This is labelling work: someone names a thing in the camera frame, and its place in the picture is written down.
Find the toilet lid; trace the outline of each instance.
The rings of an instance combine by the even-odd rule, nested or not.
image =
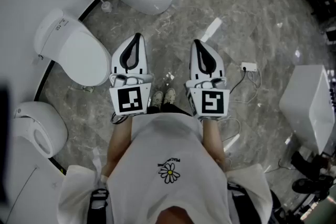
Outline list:
[[[108,56],[92,36],[77,31],[63,45],[58,59],[65,73],[83,86],[104,82],[109,72]]]

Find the marble floor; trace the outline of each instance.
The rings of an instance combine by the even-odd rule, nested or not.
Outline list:
[[[189,77],[190,45],[219,18],[222,23],[207,43],[222,56],[230,88],[243,75],[239,68],[242,61],[257,63],[263,78],[253,101],[229,104],[229,115],[240,121],[241,130],[239,140],[227,152],[228,162],[231,168],[261,163],[271,171],[281,159],[281,165],[289,166],[298,147],[295,139],[285,144],[292,130],[278,104],[294,66],[333,67],[332,55],[306,0],[173,0],[171,7],[157,16],[140,14],[119,0],[107,1],[113,4],[112,13],[104,14],[97,6],[83,23],[111,54],[126,38],[142,33],[155,76],[153,91],[174,87],[176,104],[186,111],[190,107],[183,83]],[[107,81],[93,93],[77,90],[79,86],[60,65],[54,65],[40,101],[52,104],[68,128],[68,142],[55,156],[64,168],[71,164],[93,168],[94,147],[105,161],[113,130],[109,86]],[[245,79],[230,99],[249,100],[254,94],[252,83]],[[238,132],[238,124],[221,121],[220,130],[224,140]],[[266,177],[286,208],[295,207],[302,199],[291,190],[292,182],[302,177],[298,171],[280,169]]]

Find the white sneaker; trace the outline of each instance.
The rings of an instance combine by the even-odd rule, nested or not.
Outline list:
[[[159,109],[161,109],[161,104],[163,100],[163,92],[162,91],[157,91],[152,98],[152,106],[156,106]]]
[[[166,103],[173,104],[175,102],[175,97],[176,97],[175,90],[173,88],[169,88],[164,95],[163,104]]]

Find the flower print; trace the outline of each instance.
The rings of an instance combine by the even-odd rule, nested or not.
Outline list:
[[[159,171],[159,174],[161,174],[161,177],[164,178],[164,182],[166,184],[174,183],[180,177],[180,174],[177,172],[174,172],[174,169],[175,169],[175,164],[167,163]]]

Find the white sink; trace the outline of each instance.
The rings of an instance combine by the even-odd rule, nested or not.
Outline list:
[[[321,154],[335,123],[324,66],[296,66],[279,107],[301,144]]]

